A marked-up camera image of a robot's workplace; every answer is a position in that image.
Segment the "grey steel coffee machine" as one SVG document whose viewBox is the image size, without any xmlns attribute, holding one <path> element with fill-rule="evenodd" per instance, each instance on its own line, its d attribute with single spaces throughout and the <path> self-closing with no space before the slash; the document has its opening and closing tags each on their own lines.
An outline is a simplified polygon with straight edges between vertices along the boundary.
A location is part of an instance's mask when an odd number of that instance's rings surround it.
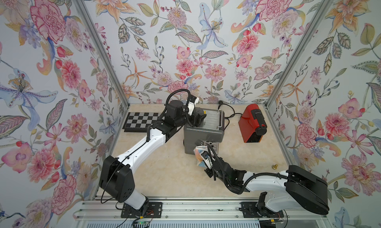
<svg viewBox="0 0 381 228">
<path fill-rule="evenodd" d="M 223 141 L 225 133 L 225 114 L 222 110 L 204 109 L 207 116 L 199 127 L 184 126 L 184 149 L 189 155 L 194 154 L 197 146 L 210 145 L 215 152 Z"/>
</svg>

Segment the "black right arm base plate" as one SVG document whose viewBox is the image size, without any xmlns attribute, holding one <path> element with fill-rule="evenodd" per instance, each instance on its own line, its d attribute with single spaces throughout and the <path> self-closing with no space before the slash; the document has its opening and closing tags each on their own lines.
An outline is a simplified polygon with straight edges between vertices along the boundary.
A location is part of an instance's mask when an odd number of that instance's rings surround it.
<svg viewBox="0 0 381 228">
<path fill-rule="evenodd" d="M 282 211 L 273 212 L 258 202 L 241 202 L 239 210 L 243 213 L 244 218 L 284 218 Z"/>
</svg>

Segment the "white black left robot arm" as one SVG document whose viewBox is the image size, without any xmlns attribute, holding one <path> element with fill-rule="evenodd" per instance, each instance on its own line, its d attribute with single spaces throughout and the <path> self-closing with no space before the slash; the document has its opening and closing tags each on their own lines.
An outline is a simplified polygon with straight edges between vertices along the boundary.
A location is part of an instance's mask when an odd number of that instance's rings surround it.
<svg viewBox="0 0 381 228">
<path fill-rule="evenodd" d="M 163 112 L 146 130 L 146 136 L 125 153 L 108 156 L 102 166 L 99 187 L 120 203 L 125 203 L 141 215 L 148 210 L 149 199 L 137 191 L 134 173 L 159 147 L 186 125 L 200 125 L 205 114 L 196 105 L 199 98 L 187 89 L 171 93 Z"/>
</svg>

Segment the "red capsule coffee machine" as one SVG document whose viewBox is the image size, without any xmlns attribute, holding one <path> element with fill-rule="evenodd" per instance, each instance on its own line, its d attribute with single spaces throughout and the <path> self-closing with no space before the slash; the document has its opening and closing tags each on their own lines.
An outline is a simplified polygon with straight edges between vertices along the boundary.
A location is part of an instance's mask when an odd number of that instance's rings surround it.
<svg viewBox="0 0 381 228">
<path fill-rule="evenodd" d="M 259 143 L 267 133 L 267 123 L 257 104 L 245 108 L 238 125 L 245 143 Z"/>
</svg>

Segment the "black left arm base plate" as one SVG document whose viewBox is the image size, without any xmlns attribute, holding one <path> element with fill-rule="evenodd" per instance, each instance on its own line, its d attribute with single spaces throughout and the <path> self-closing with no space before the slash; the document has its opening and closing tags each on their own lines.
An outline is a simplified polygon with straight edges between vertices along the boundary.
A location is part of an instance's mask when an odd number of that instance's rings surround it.
<svg viewBox="0 0 381 228">
<path fill-rule="evenodd" d="M 145 203 L 140 209 L 134 209 L 127 203 L 124 203 L 121 211 L 121 218 L 161 218 L 162 211 L 162 202 L 148 202 Z"/>
</svg>

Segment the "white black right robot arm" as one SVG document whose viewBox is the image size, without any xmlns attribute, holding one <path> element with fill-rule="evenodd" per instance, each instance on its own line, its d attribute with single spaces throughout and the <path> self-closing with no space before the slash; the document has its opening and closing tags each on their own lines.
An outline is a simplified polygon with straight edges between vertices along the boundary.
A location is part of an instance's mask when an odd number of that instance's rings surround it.
<svg viewBox="0 0 381 228">
<path fill-rule="evenodd" d="M 303 208 L 311 213 L 329 213 L 327 182 L 299 166 L 290 165 L 282 172 L 249 172 L 233 169 L 210 145 L 197 146 L 195 155 L 202 159 L 205 172 L 219 179 L 236 195 L 259 191 L 255 206 L 261 217 L 287 209 Z"/>
</svg>

